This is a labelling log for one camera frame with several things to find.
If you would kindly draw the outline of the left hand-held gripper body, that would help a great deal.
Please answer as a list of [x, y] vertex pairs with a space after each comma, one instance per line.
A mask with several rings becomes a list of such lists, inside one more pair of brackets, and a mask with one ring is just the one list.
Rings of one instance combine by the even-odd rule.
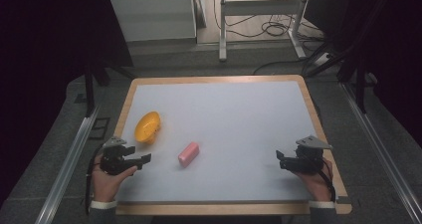
[[126, 165], [123, 151], [126, 141], [117, 136], [112, 136], [102, 147], [101, 170], [109, 175], [118, 175], [129, 169]]

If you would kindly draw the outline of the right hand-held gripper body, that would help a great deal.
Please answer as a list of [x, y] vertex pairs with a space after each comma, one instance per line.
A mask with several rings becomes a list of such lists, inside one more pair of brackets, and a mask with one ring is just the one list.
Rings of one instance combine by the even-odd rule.
[[298, 145], [296, 155], [300, 162], [299, 173], [316, 174], [322, 169], [322, 155], [325, 149], [332, 150], [332, 146], [319, 138], [309, 135], [296, 141]]

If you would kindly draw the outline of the yellow plastic bowl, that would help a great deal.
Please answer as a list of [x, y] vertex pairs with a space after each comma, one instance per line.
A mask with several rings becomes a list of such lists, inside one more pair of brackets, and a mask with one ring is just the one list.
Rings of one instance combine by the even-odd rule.
[[137, 123], [134, 130], [135, 140], [141, 143], [154, 144], [161, 128], [161, 118], [158, 112], [149, 112]]

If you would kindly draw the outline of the pink soap bar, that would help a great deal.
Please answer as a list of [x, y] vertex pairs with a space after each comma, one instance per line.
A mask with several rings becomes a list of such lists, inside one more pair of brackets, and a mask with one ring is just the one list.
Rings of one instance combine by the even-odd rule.
[[190, 142], [178, 155], [179, 163], [182, 167], [187, 167], [199, 154], [199, 144]]

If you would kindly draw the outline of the person's left hand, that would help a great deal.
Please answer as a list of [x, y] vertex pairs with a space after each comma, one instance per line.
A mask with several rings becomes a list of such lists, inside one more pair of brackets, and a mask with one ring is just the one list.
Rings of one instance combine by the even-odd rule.
[[101, 169], [102, 157], [102, 155], [95, 157], [94, 169], [92, 171], [94, 201], [113, 202], [122, 182], [134, 175], [137, 172], [137, 167], [130, 167], [118, 175], [109, 175]]

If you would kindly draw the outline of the person's right hand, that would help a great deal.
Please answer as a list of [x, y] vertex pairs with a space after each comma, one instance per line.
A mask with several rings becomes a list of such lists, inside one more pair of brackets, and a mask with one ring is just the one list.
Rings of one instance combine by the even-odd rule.
[[295, 175], [304, 183], [307, 191], [311, 194], [314, 201], [330, 201], [331, 200], [331, 190], [328, 188], [326, 180], [332, 181], [332, 164], [330, 161], [323, 159], [324, 165], [321, 172], [324, 176], [320, 174], [307, 175], [295, 172]]

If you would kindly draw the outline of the black metal stand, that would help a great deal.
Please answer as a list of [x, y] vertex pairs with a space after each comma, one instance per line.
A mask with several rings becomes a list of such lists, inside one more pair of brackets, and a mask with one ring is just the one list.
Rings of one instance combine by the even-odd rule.
[[354, 101], [362, 113], [366, 113], [364, 105], [365, 89], [374, 87], [376, 80], [373, 79], [365, 69], [365, 63], [362, 59], [346, 61], [340, 68], [336, 77], [341, 83], [352, 83], [354, 91]]
[[97, 81], [101, 87], [106, 87], [109, 85], [110, 78], [104, 65], [94, 62], [87, 62], [85, 64], [84, 77], [87, 96], [86, 117], [90, 117], [95, 109], [94, 81]]

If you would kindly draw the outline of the white power strip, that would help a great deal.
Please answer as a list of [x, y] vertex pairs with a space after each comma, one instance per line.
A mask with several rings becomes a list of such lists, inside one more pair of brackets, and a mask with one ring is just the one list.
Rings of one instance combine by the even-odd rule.
[[323, 65], [325, 62], [327, 62], [329, 59], [331, 58], [331, 54], [330, 53], [323, 53], [322, 55], [320, 55], [316, 60], [315, 60], [315, 65], [321, 66]]

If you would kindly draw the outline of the white cabinet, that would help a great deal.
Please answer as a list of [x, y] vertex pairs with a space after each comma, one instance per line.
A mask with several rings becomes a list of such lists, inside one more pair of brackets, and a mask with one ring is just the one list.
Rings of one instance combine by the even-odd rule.
[[110, 0], [127, 42], [193, 39], [193, 0]]

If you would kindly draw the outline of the black floor bracket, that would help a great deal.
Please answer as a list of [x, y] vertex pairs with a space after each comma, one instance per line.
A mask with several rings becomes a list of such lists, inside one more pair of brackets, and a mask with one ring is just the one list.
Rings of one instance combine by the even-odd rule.
[[103, 140], [106, 137], [109, 122], [109, 117], [98, 117], [93, 124], [89, 139]]

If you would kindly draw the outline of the aluminium rail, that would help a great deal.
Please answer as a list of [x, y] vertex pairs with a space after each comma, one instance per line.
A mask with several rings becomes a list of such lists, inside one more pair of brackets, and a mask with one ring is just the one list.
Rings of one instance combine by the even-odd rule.
[[422, 204], [417, 199], [411, 185], [399, 171], [368, 115], [357, 105], [357, 102], [355, 101], [355, 94], [350, 85], [340, 84], [339, 86], [344, 91], [353, 113], [355, 114], [362, 130], [366, 134], [369, 143], [383, 166], [383, 169], [385, 170], [413, 224], [422, 224]]
[[35, 224], [52, 224], [100, 108], [95, 106], [91, 114], [83, 119]]

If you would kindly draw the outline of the white desk frame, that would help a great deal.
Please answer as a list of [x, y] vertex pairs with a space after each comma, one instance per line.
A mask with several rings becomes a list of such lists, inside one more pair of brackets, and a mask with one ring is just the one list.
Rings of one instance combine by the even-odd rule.
[[304, 59], [306, 54], [299, 41], [298, 31], [307, 3], [308, 0], [220, 0], [219, 60], [223, 62], [227, 60], [226, 18], [254, 15], [292, 15], [293, 27], [288, 30], [288, 35], [298, 58]]

